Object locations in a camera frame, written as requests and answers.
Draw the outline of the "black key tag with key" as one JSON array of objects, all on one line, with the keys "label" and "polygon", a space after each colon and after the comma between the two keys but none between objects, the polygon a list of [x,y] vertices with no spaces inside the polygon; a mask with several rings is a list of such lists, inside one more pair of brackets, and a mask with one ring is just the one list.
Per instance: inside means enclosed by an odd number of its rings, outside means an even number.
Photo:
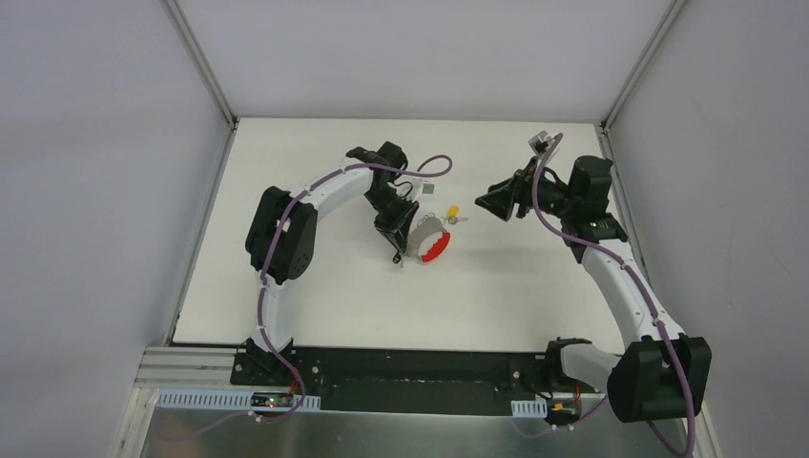
[{"label": "black key tag with key", "polygon": [[404,267],[406,254],[404,252],[397,251],[396,254],[393,256],[392,261],[395,265],[399,266],[400,268]]}]

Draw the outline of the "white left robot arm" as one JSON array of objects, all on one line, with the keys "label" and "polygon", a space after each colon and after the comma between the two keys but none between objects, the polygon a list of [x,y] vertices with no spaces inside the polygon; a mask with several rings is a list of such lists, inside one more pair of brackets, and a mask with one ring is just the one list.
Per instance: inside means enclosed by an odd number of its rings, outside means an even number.
[{"label": "white left robot arm", "polygon": [[364,197],[376,213],[375,229],[395,250],[394,262],[405,257],[419,207],[394,186],[407,165],[404,150],[392,142],[376,151],[357,147],[337,169],[313,183],[291,191],[271,186],[261,195],[245,240],[259,282],[258,328],[245,351],[267,385],[281,385],[290,376],[291,361],[284,351],[293,337],[282,296],[313,260],[322,219],[349,200]]}]

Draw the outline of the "red-handled metal key holder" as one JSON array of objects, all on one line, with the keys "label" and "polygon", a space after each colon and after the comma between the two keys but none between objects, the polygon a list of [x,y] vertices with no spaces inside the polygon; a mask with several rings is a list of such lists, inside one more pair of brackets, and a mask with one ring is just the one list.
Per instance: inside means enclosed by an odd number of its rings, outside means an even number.
[{"label": "red-handled metal key holder", "polygon": [[448,248],[451,234],[445,222],[428,213],[414,222],[407,235],[404,256],[419,264],[436,261]]}]

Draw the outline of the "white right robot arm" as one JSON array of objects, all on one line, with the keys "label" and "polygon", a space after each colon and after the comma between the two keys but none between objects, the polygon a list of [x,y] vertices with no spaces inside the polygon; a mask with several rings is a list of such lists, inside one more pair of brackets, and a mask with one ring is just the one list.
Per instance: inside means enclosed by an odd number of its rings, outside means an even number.
[{"label": "white right robot arm", "polygon": [[477,206],[503,221],[529,212],[560,220],[556,229],[601,292],[624,344],[610,354],[585,339],[549,343],[543,382],[556,391],[577,381],[608,397],[623,423],[693,420],[704,398],[712,350],[670,320],[640,275],[628,236],[609,212],[612,162],[581,156],[568,181],[533,158],[512,177],[491,185]]}]

